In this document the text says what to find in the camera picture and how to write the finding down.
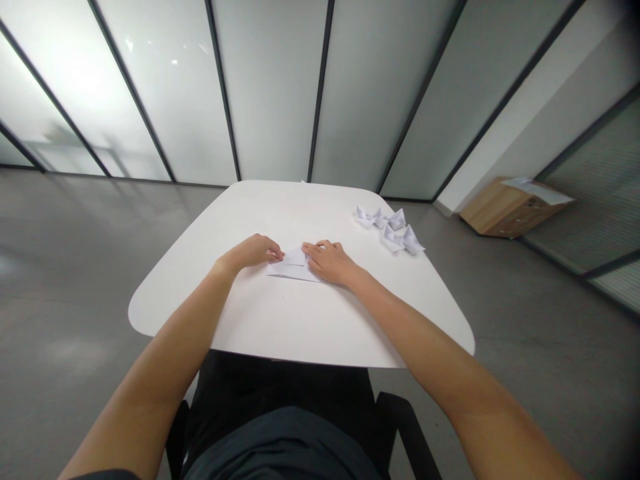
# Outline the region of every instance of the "black chair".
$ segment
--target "black chair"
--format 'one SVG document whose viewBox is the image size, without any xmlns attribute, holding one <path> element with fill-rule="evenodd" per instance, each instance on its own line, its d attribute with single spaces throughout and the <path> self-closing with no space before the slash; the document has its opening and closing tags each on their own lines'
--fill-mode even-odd
<svg viewBox="0 0 640 480">
<path fill-rule="evenodd" d="M 399 432 L 415 478 L 417 480 L 440 480 L 442 477 L 411 404 L 397 395 L 380 392 L 375 406 L 383 425 L 382 438 L 385 446 L 383 460 L 387 471 L 391 462 L 396 433 Z M 184 455 L 184 432 L 188 414 L 189 404 L 186 400 L 182 400 L 166 444 L 172 480 L 180 479 Z"/>
</svg>

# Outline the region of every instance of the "glass panel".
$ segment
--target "glass panel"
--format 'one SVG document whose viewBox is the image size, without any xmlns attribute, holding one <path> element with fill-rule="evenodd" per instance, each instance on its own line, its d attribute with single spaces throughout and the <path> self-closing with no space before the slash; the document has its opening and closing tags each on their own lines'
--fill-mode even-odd
<svg viewBox="0 0 640 480">
<path fill-rule="evenodd" d="M 88 2 L 4 1 L 0 16 L 114 177 L 169 180 Z"/>
<path fill-rule="evenodd" d="M 213 6 L 242 178 L 306 180 L 327 2 Z"/>
<path fill-rule="evenodd" d="M 640 246 L 640 98 L 543 179 L 577 199 L 527 240 L 577 273 Z"/>
<path fill-rule="evenodd" d="M 0 164 L 22 165 L 23 167 L 33 166 L 31 162 L 20 153 L 20 150 L 2 134 L 0 134 Z"/>
<path fill-rule="evenodd" d="M 178 181 L 237 178 L 202 0 L 100 2 Z"/>
<path fill-rule="evenodd" d="M 383 195 L 433 198 L 570 3 L 467 2 Z"/>
<path fill-rule="evenodd" d="M 103 175 L 3 35 L 0 71 L 0 117 L 44 168 Z"/>
<path fill-rule="evenodd" d="M 630 263 L 591 282 L 640 313 L 640 261 Z"/>
<path fill-rule="evenodd" d="M 377 188 L 456 3 L 335 3 L 314 182 Z"/>
</svg>

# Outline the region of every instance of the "paper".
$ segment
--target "paper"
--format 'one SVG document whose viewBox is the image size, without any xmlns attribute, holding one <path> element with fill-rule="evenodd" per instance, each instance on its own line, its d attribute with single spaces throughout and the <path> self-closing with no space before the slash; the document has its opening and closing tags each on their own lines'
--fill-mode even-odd
<svg viewBox="0 0 640 480">
<path fill-rule="evenodd" d="M 355 220 L 364 228 L 369 228 L 375 222 L 375 219 L 370 216 L 370 214 L 368 214 L 360 205 L 355 208 Z"/>
<path fill-rule="evenodd" d="M 282 262 L 267 265 L 267 276 L 323 283 L 309 270 L 307 260 L 308 258 L 301 247 L 290 250 L 285 253 L 285 259 Z"/>
<path fill-rule="evenodd" d="M 532 183 L 531 179 L 526 177 L 504 180 L 501 183 L 508 187 L 517 188 L 518 190 L 521 190 L 523 192 L 535 195 L 536 197 L 546 202 L 548 205 L 560 205 L 561 203 L 568 203 L 574 200 L 571 197 L 564 195 L 563 193 L 544 188 L 540 185 L 536 185 Z"/>
<path fill-rule="evenodd" d="M 378 211 L 373 214 L 373 220 L 375 221 L 375 226 L 378 228 L 382 228 L 387 224 L 387 216 L 382 213 L 382 208 L 378 208 Z"/>
<path fill-rule="evenodd" d="M 407 224 L 405 221 L 405 211 L 400 209 L 389 217 L 389 225 L 392 229 L 398 230 Z"/>
<path fill-rule="evenodd" d="M 413 229 L 410 225 L 407 227 L 407 231 L 402 236 L 402 243 L 404 244 L 408 252 L 412 255 L 416 255 L 425 249 L 422 245 L 420 245 L 420 242 L 418 242 L 418 238 L 415 236 L 415 233 L 413 232 Z"/>
<path fill-rule="evenodd" d="M 404 250 L 405 248 L 402 237 L 397 237 L 389 225 L 385 227 L 385 230 L 382 234 L 382 243 L 386 248 L 394 253 L 400 250 Z"/>
</svg>

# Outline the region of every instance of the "finger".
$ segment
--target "finger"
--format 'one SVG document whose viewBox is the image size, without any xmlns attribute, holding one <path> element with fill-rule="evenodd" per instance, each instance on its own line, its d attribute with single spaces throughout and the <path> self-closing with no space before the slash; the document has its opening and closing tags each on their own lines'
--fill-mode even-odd
<svg viewBox="0 0 640 480">
<path fill-rule="evenodd" d="M 311 245 L 309 243 L 303 243 L 302 251 L 306 255 L 310 256 L 312 259 L 318 260 L 318 257 L 320 256 L 320 253 L 321 253 L 321 248 L 316 247 L 315 245 Z"/>
<path fill-rule="evenodd" d="M 271 240 L 269 237 L 265 237 L 267 241 L 267 249 L 273 252 L 273 254 L 278 258 L 278 260 L 282 260 L 285 257 L 285 254 L 280 250 L 280 245 Z"/>
<path fill-rule="evenodd" d="M 302 244 L 302 248 L 303 248 L 303 249 L 304 249 L 304 248 L 307 248 L 307 249 L 309 249 L 309 250 L 314 250 L 314 251 L 316 251 L 316 252 L 318 252 L 318 253 L 322 252 L 322 249 L 321 249 L 320 247 L 318 247 L 318 246 L 316 246 L 316 245 L 314 245 L 314 244 L 312 244 L 312 243 L 304 242 L 304 243 Z"/>
<path fill-rule="evenodd" d="M 312 273 L 320 273 L 320 270 L 322 270 L 314 259 L 309 260 L 308 265 Z"/>
<path fill-rule="evenodd" d="M 279 262 L 282 261 L 282 259 L 278 258 L 274 253 L 266 252 L 263 261 Z"/>
<path fill-rule="evenodd" d="M 331 248 L 333 246 L 329 240 L 320 240 L 316 245 L 324 248 Z"/>
</svg>

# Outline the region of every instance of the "metal frame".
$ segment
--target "metal frame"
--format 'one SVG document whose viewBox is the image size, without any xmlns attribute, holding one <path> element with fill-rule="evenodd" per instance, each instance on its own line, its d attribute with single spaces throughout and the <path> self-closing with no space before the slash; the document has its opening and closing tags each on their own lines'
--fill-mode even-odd
<svg viewBox="0 0 640 480">
<path fill-rule="evenodd" d="M 560 33 L 562 33 L 562 30 L 564 30 L 567 24 L 571 21 L 575 13 L 578 10 L 580 10 L 580 7 L 582 7 L 584 2 L 585 0 L 574 0 L 574 2 L 572 2 L 572 4 L 568 6 L 568 8 L 562 14 L 558 22 L 556 22 L 556 24 L 553 26 L 549 34 L 546 36 L 546 38 L 537 48 L 537 50 L 535 51 L 535 53 L 533 54 L 529 62 L 527 62 L 527 64 L 525 65 L 525 68 L 522 70 L 522 72 L 520 72 L 520 75 L 518 75 L 518 77 L 515 79 L 513 84 L 510 86 L 509 90 L 507 90 L 506 94 L 502 97 L 502 100 L 500 100 L 500 103 L 498 103 L 495 110 L 492 112 L 492 114 L 489 116 L 489 118 L 487 119 L 485 124 L 482 126 L 478 134 L 472 140 L 471 144 L 467 147 L 465 152 L 462 154 L 462 157 L 460 157 L 460 160 L 458 160 L 458 162 L 456 162 L 456 164 L 453 166 L 453 169 L 451 170 L 451 172 L 449 172 L 445 181 L 442 183 L 442 185 L 440 185 L 440 188 L 438 188 L 438 190 L 435 192 L 433 199 L 438 198 L 438 196 L 440 196 L 440 194 L 442 193 L 442 190 L 444 190 L 447 187 L 449 182 L 452 180 L 453 176 L 458 172 L 458 170 L 460 170 L 460 167 L 462 167 L 464 162 L 466 162 L 467 158 L 469 158 L 471 152 L 476 148 L 478 143 L 480 143 L 480 140 L 482 140 L 482 137 L 484 137 L 486 132 L 489 130 L 489 128 L 491 128 L 493 122 L 496 120 L 496 118 L 498 118 L 498 115 L 500 115 L 502 110 L 504 110 L 504 108 L 507 106 L 512 96 L 520 88 L 522 83 L 526 80 L 526 78 L 529 76 L 531 71 L 538 64 L 538 62 L 540 62 L 544 54 L 547 52 L 547 50 L 549 50 L 550 46 L 553 44 L 553 42 L 555 42 L 555 40 L 558 38 Z"/>
<path fill-rule="evenodd" d="M 327 2 L 327 18 L 325 20 L 325 36 L 322 42 L 320 78 L 318 79 L 318 95 L 315 99 L 315 116 L 313 117 L 313 134 L 311 136 L 311 151 L 309 152 L 309 170 L 307 172 L 307 183 L 311 183 L 311 174 L 313 172 L 313 158 L 315 156 L 315 142 L 318 138 L 318 124 L 320 123 L 322 92 L 325 88 L 325 71 L 327 70 L 327 54 L 329 52 L 329 40 L 331 38 L 331 24 L 333 22 L 334 4 L 335 0 L 328 0 Z"/>
<path fill-rule="evenodd" d="M 406 199 L 400 197 L 383 197 L 386 201 L 403 201 L 408 203 L 433 203 L 433 200 Z"/>
<path fill-rule="evenodd" d="M 601 277 L 602 275 L 606 275 L 614 270 L 626 267 L 630 263 L 638 260 L 640 260 L 640 249 L 636 249 L 632 252 L 622 255 L 621 257 L 616 258 L 615 260 L 611 260 L 610 262 L 606 262 L 594 269 L 586 271 L 582 274 L 582 276 L 587 280 L 593 280 L 594 278 Z"/>
<path fill-rule="evenodd" d="M 422 85 L 420 86 L 420 90 L 418 90 L 418 95 L 416 96 L 413 102 L 413 106 L 409 111 L 409 116 L 407 117 L 404 127 L 402 127 L 402 131 L 400 132 L 400 137 L 398 138 L 398 141 L 396 142 L 395 147 L 391 152 L 391 157 L 389 158 L 389 162 L 387 162 L 387 166 L 385 168 L 385 171 L 382 174 L 382 178 L 380 178 L 380 182 L 378 182 L 378 187 L 375 190 L 377 194 L 380 194 L 380 192 L 382 191 L 382 187 L 384 186 L 387 180 L 387 177 L 389 176 L 389 172 L 391 171 L 393 162 L 395 162 L 395 158 L 398 156 L 398 152 L 400 152 L 400 147 L 402 147 L 402 142 L 404 142 L 405 137 L 407 136 L 407 132 L 409 131 L 411 123 L 413 122 L 413 118 L 415 117 L 415 114 L 418 112 L 420 103 L 422 103 L 422 98 L 425 96 L 425 93 L 427 92 L 427 88 L 431 83 L 431 79 L 435 74 L 435 70 L 438 68 L 438 64 L 442 59 L 442 55 L 444 54 L 447 48 L 447 45 L 449 44 L 449 40 L 453 34 L 453 31 L 455 30 L 455 26 L 458 24 L 458 20 L 460 19 L 460 15 L 462 15 L 462 10 L 464 10 L 466 4 L 467 4 L 467 0 L 458 0 L 458 3 L 456 4 L 451 14 L 451 18 L 449 18 L 447 28 L 445 29 L 445 34 L 442 36 L 442 39 L 440 40 L 440 44 L 438 44 L 438 48 L 435 52 L 435 56 L 433 57 L 433 60 L 429 66 L 429 69 L 427 70 L 427 74 L 425 75 L 425 79 L 423 80 Z"/>
<path fill-rule="evenodd" d="M 16 138 L 16 136 L 13 134 L 13 132 L 11 130 L 9 130 L 9 128 L 7 128 L 7 126 L 2 123 L 0 121 L 0 133 L 2 133 L 7 140 L 9 140 L 13 146 L 18 149 L 18 151 L 20 153 L 22 153 L 22 155 L 24 155 L 24 157 L 29 160 L 31 162 L 31 164 L 33 165 L 33 168 L 35 168 L 36 170 L 40 171 L 40 173 L 44 173 L 46 172 L 45 168 L 42 166 L 42 164 L 40 162 L 38 162 L 38 160 L 36 160 L 36 158 L 31 154 L 31 152 L 29 150 L 26 149 L 26 147 L 24 145 L 22 145 L 22 143 L 18 140 L 18 138 Z M 7 165 L 7 164 L 0 164 L 0 167 L 15 167 L 16 165 Z"/>
<path fill-rule="evenodd" d="M 518 242 L 526 246 L 526 248 L 532 250 L 532 252 L 540 255 L 540 257 L 548 261 L 554 267 L 562 270 L 564 273 L 568 274 L 570 277 L 576 279 L 578 282 L 580 282 L 580 284 L 588 288 L 590 291 L 598 294 L 601 298 L 610 302 L 610 304 L 612 304 L 618 310 L 622 311 L 632 320 L 638 321 L 638 319 L 640 319 L 640 315 L 638 314 L 638 312 L 626 306 L 624 303 L 620 302 L 620 300 L 614 298 L 613 296 L 609 295 L 607 292 L 605 292 L 604 290 L 601 290 L 595 284 L 590 282 L 590 280 L 592 280 L 595 277 L 585 278 L 584 274 L 581 275 L 579 273 L 574 272 L 573 270 L 568 268 L 566 265 L 563 265 L 562 263 L 558 262 L 558 260 L 550 256 L 547 252 L 545 252 L 544 250 L 540 249 L 538 246 L 528 241 L 526 238 L 524 238 L 524 236 L 519 237 Z"/>
<path fill-rule="evenodd" d="M 60 171 L 47 171 L 48 175 L 55 175 L 60 177 L 81 177 L 88 179 L 97 179 L 97 180 L 116 180 L 116 181 L 128 181 L 128 182 L 142 182 L 142 183 L 159 183 L 161 185 L 180 185 L 182 187 L 206 187 L 206 188 L 218 188 L 218 189 L 227 189 L 228 186 L 225 185 L 210 185 L 208 183 L 188 183 L 188 182 L 172 182 L 168 180 L 151 180 L 151 179 L 140 179 L 140 178 L 132 178 L 132 177 L 111 177 L 107 178 L 104 175 L 91 175 L 88 173 L 68 173 L 68 172 L 60 172 Z"/>
<path fill-rule="evenodd" d="M 2 19 L 0 19 L 0 31 L 5 36 L 5 38 L 13 48 L 14 52 L 16 52 L 18 57 L 20 57 L 20 60 L 22 60 L 25 66 L 29 69 L 29 72 L 31 73 L 33 78 L 35 78 L 36 82 L 38 82 L 38 85 L 40 85 L 40 88 L 42 88 L 42 90 L 44 90 L 44 92 L 47 94 L 51 103 L 55 106 L 58 112 L 60 112 L 60 115 L 62 115 L 62 118 L 64 118 L 64 120 L 67 122 L 71 130 L 73 130 L 73 132 L 76 134 L 80 142 L 82 142 L 84 147 L 89 152 L 90 156 L 98 164 L 98 166 L 100 167 L 100 170 L 102 170 L 102 172 L 105 174 L 106 177 L 111 177 L 111 174 L 109 173 L 107 168 L 104 166 L 100 158 L 98 158 L 98 156 L 95 154 L 95 152 L 91 148 L 87 139 L 84 137 L 84 135 L 82 135 L 82 132 L 80 132 L 80 130 L 78 129 L 76 124 L 73 122 L 73 120 L 71 120 L 71 117 L 69 116 L 67 111 L 64 109 L 62 104 L 58 101 L 58 99 L 55 97 L 55 95 L 53 94 L 53 92 L 45 82 L 44 78 L 42 78 L 42 75 L 40 75 L 40 72 L 38 72 L 34 64 L 32 64 L 31 60 L 29 60 L 27 54 L 24 52 L 24 50 L 22 50 L 22 48 L 20 48 L 20 45 L 18 45 L 18 42 L 16 41 L 14 36 L 11 34 L 7 26 L 4 24 Z"/>
<path fill-rule="evenodd" d="M 233 163 L 235 164 L 235 174 L 238 181 L 241 181 L 240 164 L 238 162 L 238 152 L 235 148 L 235 135 L 233 134 L 233 124 L 231 122 L 231 110 L 229 109 L 229 98 L 227 96 L 227 84 L 225 82 L 225 73 L 222 68 L 222 58 L 220 55 L 220 46 L 218 45 L 218 34 L 215 28 L 215 18 L 213 16 L 213 0 L 205 0 L 205 8 L 207 9 L 207 18 L 209 19 L 209 29 L 211 30 L 211 42 L 213 43 L 213 54 L 215 55 L 215 66 L 218 70 L 218 81 L 220 82 L 220 90 L 222 92 L 222 103 L 225 106 L 225 115 L 227 117 L 227 128 L 229 130 L 229 140 L 231 142 L 231 152 L 233 154 Z"/>
<path fill-rule="evenodd" d="M 10 163 L 0 163 L 0 168 L 8 168 L 8 169 L 15 169 L 15 170 L 37 170 L 36 167 L 30 167 L 28 165 L 12 165 Z"/>
<path fill-rule="evenodd" d="M 542 172 L 538 173 L 535 179 L 539 181 L 544 181 L 545 178 L 547 178 L 550 174 L 552 174 L 558 167 L 560 167 L 560 165 L 562 165 L 576 151 L 580 150 L 580 148 L 582 148 L 582 146 L 586 142 L 591 140 L 591 138 L 593 138 L 596 133 L 602 130 L 602 128 L 606 127 L 609 124 L 609 122 L 611 122 L 614 118 L 618 116 L 620 112 L 622 112 L 622 110 L 627 108 L 627 106 L 629 106 L 632 102 L 638 100 L 639 97 L 640 97 L 640 82 L 638 82 L 636 86 L 632 88 L 630 92 L 628 92 L 628 94 L 622 97 L 622 99 L 618 100 L 618 102 L 616 102 L 616 104 L 614 104 L 609 110 L 604 112 L 604 114 L 602 114 L 600 118 L 598 118 L 598 120 L 593 122 L 593 124 L 591 124 L 591 126 L 588 129 L 582 132 L 582 134 L 578 138 L 576 138 L 576 140 L 571 142 L 571 144 L 567 148 L 562 150 L 560 155 L 554 158 L 554 160 L 552 160 L 550 164 L 548 164 L 542 170 Z"/>
<path fill-rule="evenodd" d="M 175 183 L 176 182 L 175 176 L 173 175 L 173 170 L 171 170 L 171 166 L 169 165 L 169 161 L 167 160 L 165 151 L 163 150 L 162 145 L 160 144 L 160 140 L 158 139 L 158 136 L 155 133 L 153 125 L 151 124 L 151 120 L 149 119 L 147 110 L 145 109 L 145 106 L 142 103 L 142 100 L 140 99 L 140 95 L 138 95 L 138 91 L 135 88 L 135 84 L 133 83 L 133 80 L 129 74 L 129 71 L 125 66 L 125 62 L 122 59 L 122 56 L 120 55 L 120 51 L 118 50 L 115 40 L 113 39 L 111 31 L 109 30 L 109 27 L 107 25 L 107 21 L 105 20 L 105 17 L 102 14 L 102 10 L 100 10 L 100 5 L 98 5 L 97 0 L 88 0 L 88 2 L 91 8 L 91 11 L 93 12 L 93 16 L 95 17 L 96 22 L 98 22 L 98 25 L 100 26 L 100 30 L 102 30 L 102 34 L 104 35 L 105 40 L 109 46 L 109 50 L 111 50 L 113 59 L 115 60 L 116 64 L 118 64 L 118 68 L 120 69 L 120 74 L 122 74 L 122 78 L 127 84 L 127 88 L 129 88 L 129 93 L 133 98 L 133 102 L 135 103 L 135 106 L 138 108 L 138 112 L 142 117 L 142 121 L 145 123 L 145 126 L 147 127 L 147 131 L 149 132 L 149 136 L 151 137 L 151 140 L 155 145 L 156 150 L 158 151 L 160 160 L 162 160 L 162 164 L 165 166 L 165 169 L 167 170 L 167 174 L 169 175 L 169 178 L 171 179 L 172 182 Z"/>
</svg>

